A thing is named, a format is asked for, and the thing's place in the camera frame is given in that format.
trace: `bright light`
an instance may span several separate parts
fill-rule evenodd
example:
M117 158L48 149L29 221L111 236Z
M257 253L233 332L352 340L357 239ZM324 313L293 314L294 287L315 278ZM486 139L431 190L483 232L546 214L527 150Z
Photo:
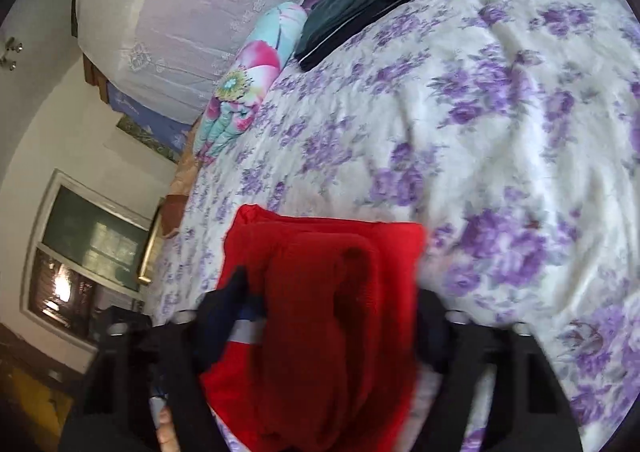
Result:
M56 283L56 296L62 302L69 302L71 298L71 281L69 280L69 269L65 265L60 265L58 273L53 278Z

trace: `floral bedsheet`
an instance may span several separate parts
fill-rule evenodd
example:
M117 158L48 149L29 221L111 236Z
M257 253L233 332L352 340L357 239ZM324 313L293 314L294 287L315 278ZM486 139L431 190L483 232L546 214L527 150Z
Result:
M532 324L595 452L640 392L639 101L624 0L414 0L314 70L285 68L200 172L147 308L162 323L215 288L244 203L417 221L420 284L479 323ZM422 372L398 450L437 385Z

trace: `rolled blanket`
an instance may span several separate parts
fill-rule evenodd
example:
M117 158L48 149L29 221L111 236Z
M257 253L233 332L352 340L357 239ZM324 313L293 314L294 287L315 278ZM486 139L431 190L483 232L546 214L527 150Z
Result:
M416 223L240 207L218 287L244 267L251 302L201 382L211 408L249 450L393 449L414 390L423 246Z
M305 10L295 3L278 5L258 20L202 116L193 153L205 165L252 124L293 53L305 21Z

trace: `folded red garment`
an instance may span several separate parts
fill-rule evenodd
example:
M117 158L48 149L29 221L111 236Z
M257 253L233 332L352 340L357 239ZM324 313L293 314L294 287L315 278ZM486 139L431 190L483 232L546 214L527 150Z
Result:
M239 265L264 298L262 341L229 342L201 376L252 452L388 452L415 383L416 223L238 210L219 288Z

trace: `floral rolled fabric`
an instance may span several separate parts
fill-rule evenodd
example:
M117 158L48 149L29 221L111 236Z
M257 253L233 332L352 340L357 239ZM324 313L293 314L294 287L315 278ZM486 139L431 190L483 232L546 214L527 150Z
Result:
M305 22L305 10L294 3L278 5L258 20L202 116L193 153L205 165L252 124L293 53Z

